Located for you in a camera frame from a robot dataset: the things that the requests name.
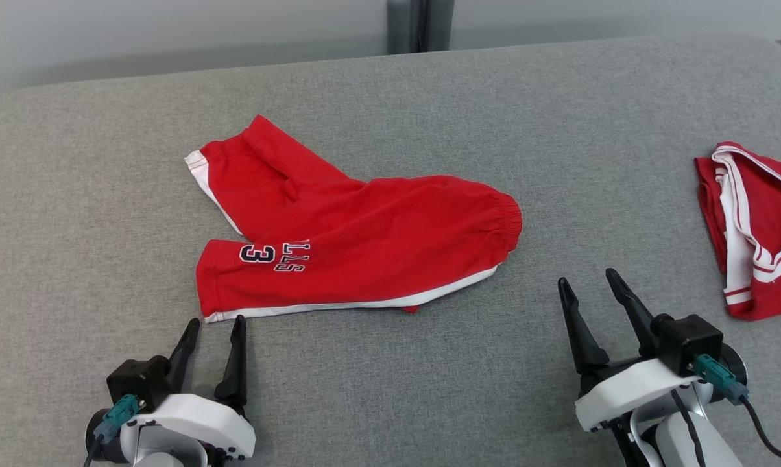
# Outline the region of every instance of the red pants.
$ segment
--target red pants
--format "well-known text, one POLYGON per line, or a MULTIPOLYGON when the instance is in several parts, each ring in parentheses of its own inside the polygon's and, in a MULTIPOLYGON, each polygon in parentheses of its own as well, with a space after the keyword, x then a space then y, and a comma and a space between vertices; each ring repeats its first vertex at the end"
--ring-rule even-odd
POLYGON ((518 243, 520 209, 447 175, 352 180, 262 116, 186 158, 249 243, 210 240, 197 266, 206 322, 406 307, 487 278, 518 243))

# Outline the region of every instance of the red clothing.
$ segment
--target red clothing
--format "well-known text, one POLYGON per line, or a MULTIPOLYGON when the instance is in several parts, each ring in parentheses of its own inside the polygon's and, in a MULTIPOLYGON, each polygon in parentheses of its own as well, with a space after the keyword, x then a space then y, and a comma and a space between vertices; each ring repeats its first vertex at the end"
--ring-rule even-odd
POLYGON ((211 240, 197 267, 207 322, 410 307, 486 278, 517 245, 508 195, 447 175, 352 180, 262 116, 186 158, 251 243, 211 240))
POLYGON ((696 159, 699 204, 735 317, 781 314, 781 162, 737 143, 696 159))

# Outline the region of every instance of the teal connector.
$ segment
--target teal connector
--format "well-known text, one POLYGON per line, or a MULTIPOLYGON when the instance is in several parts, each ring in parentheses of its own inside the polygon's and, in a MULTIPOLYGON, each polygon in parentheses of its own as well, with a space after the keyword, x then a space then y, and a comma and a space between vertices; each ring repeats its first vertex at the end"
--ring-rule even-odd
POLYGON ((102 417, 102 422, 93 431, 93 437, 102 437, 102 444, 107 444, 117 435, 120 427, 139 412, 141 403, 133 394, 126 394, 102 417))
POLYGON ((719 390, 724 390, 731 384, 737 382, 737 376, 731 370, 722 366, 719 361, 715 361, 711 355, 706 353, 696 357, 696 364, 693 367, 696 374, 701 376, 707 382, 714 385, 719 390))
POLYGON ((714 360, 711 355, 702 354, 696 357, 693 370, 706 382, 714 385, 717 390, 722 391, 731 404, 740 405, 743 403, 741 401, 743 397, 745 399, 749 397, 749 388, 737 381, 737 376, 722 366, 719 361, 714 360))

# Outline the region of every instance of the gray fabric surface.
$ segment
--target gray fabric surface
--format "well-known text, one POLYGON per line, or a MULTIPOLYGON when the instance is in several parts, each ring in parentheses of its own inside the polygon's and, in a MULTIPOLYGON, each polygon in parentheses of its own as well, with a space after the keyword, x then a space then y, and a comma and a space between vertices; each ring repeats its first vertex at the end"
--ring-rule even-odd
MULTIPOLYGON (((79 465, 126 358, 198 316, 194 266, 237 239, 183 163, 266 115, 357 178, 453 174, 521 204, 491 279, 403 311, 249 323, 246 465, 620 465, 586 434, 556 280, 611 357, 637 349, 603 277, 698 313, 750 367, 781 446, 781 317, 725 313, 691 160, 734 139, 781 160, 781 47, 737 36, 533 45, 202 71, 0 95, 0 465, 79 465)), ((204 326, 186 388, 221 378, 204 326)), ((781 465, 742 408, 710 418, 745 465, 781 465)))

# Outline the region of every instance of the white trim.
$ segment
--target white trim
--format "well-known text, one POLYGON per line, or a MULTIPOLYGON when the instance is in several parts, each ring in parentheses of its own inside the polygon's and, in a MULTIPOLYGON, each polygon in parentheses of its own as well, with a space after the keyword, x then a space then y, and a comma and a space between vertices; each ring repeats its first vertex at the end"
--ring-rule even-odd
POLYGON ((728 175, 732 177, 731 195, 734 197, 734 201, 736 203, 734 216, 737 218, 734 219, 734 224, 736 225, 737 229, 740 230, 741 233, 746 237, 746 239, 749 240, 750 243, 753 243, 756 247, 754 254, 752 255, 753 263, 758 268, 767 269, 767 271, 763 271, 754 268, 753 278, 756 278, 758 281, 762 281, 762 283, 770 283, 770 281, 773 281, 781 276, 781 250, 777 252, 776 255, 772 256, 771 252, 762 247, 762 245, 759 245, 759 242, 757 242, 751 234, 750 210, 749 202, 747 202, 747 193, 745 191, 745 185, 741 180, 739 168, 734 160, 734 156, 731 153, 740 154, 740 156, 746 157, 746 159, 750 160, 750 162, 755 163, 756 166, 772 175, 774 178, 777 178, 777 180, 780 182, 781 174, 777 174, 777 172, 773 171, 773 169, 753 157, 752 154, 749 154, 745 150, 737 148, 736 146, 719 146, 714 151, 713 156, 711 156, 715 162, 719 162, 725 165, 726 169, 728 169, 728 175))
POLYGON ((212 193, 212 188, 209 186, 209 162, 207 161, 206 157, 203 156, 203 153, 196 150, 195 152, 189 154, 189 156, 186 156, 186 165, 189 166, 189 172, 191 172, 191 174, 195 177, 195 180, 197 180, 197 184, 200 186, 200 189, 203 190, 203 192, 206 193, 206 196, 209 196, 209 198, 214 201, 216 205, 218 205, 218 208, 221 209, 221 213, 224 213, 224 217, 227 221, 230 221, 232 228, 234 228, 237 234, 243 235, 240 233, 237 225, 234 224, 232 218, 230 218, 226 211, 224 211, 224 207, 221 206, 221 203, 218 203, 218 199, 215 198, 215 194, 212 193))
POLYGON ((719 201, 722 204, 723 215, 725 215, 725 242, 726 248, 726 270, 725 274, 725 293, 734 290, 745 289, 751 286, 751 277, 753 271, 753 252, 754 248, 746 237, 740 233, 734 221, 734 198, 732 198, 732 187, 734 184, 729 175, 723 175, 719 181, 722 186, 722 195, 719 201))
POLYGON ((751 300, 750 290, 746 290, 745 292, 740 292, 740 293, 734 293, 734 295, 725 296, 725 302, 728 305, 741 304, 742 302, 747 302, 749 300, 751 300))
POLYGON ((264 307, 264 308, 240 308, 233 311, 218 311, 218 313, 212 313, 211 315, 204 317, 206 322, 221 322, 228 319, 235 319, 237 316, 242 315, 245 317, 272 317, 278 315, 286 315, 289 313, 303 313, 304 311, 314 310, 334 310, 341 308, 402 308, 402 307, 414 307, 414 305, 421 305, 424 302, 430 302, 436 298, 455 292, 456 290, 468 287, 473 283, 479 283, 485 278, 491 277, 494 271, 497 270, 497 266, 485 271, 477 272, 467 278, 459 279, 455 283, 450 283, 437 289, 426 290, 425 292, 415 293, 409 296, 400 296, 399 298, 391 298, 390 300, 381 300, 378 302, 345 302, 345 304, 304 304, 304 305, 289 305, 289 307, 264 307))

